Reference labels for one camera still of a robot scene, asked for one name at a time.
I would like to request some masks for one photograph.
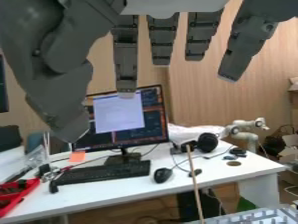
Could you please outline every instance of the monitor stand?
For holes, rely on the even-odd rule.
[[[141,161],[141,153],[129,153],[126,148],[121,148],[121,153],[122,155],[110,156],[105,161],[105,165],[133,163]]]

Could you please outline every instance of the headphones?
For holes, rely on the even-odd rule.
[[[189,142],[185,142],[184,144],[181,144],[180,146],[174,144],[174,148],[180,150],[181,153],[186,153],[186,146],[190,146],[190,151],[193,152],[194,149],[201,150],[205,153],[211,152],[218,145],[218,138],[217,135],[214,135],[213,133],[202,133],[198,137],[198,140],[193,140]]]
[[[197,148],[205,152],[209,153],[211,152],[218,145],[218,138],[217,135],[213,133],[202,133],[198,137],[197,141]]]

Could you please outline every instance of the computer mouse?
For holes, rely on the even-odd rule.
[[[165,183],[173,174],[173,170],[168,168],[161,168],[154,172],[154,181],[157,184]]]
[[[202,173],[202,170],[201,169],[196,169],[194,170],[194,175],[197,176],[198,174],[201,174]]]

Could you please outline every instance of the document on screen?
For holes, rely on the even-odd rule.
[[[145,127],[141,93],[124,99],[117,95],[94,98],[96,133]]]

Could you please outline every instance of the wall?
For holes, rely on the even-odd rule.
[[[145,17],[140,24],[140,54],[138,54],[138,86],[164,84],[166,88],[166,69],[152,65],[149,32]],[[114,90],[113,68],[113,43],[110,34],[101,38],[93,45],[89,60],[94,67],[93,80],[88,93]],[[47,126],[39,119],[24,101],[24,91],[17,85],[12,70],[7,65],[7,86],[9,97],[9,113],[0,114],[0,126],[16,124],[20,126],[21,135],[25,137],[32,131],[44,130]]]
[[[181,15],[169,70],[176,123],[229,124],[234,119],[266,117],[274,130],[290,122],[289,77],[298,75],[298,20],[279,24],[273,38],[254,57],[242,79],[217,78],[231,22],[242,1],[230,0],[210,49],[201,62],[184,59],[186,15]]]

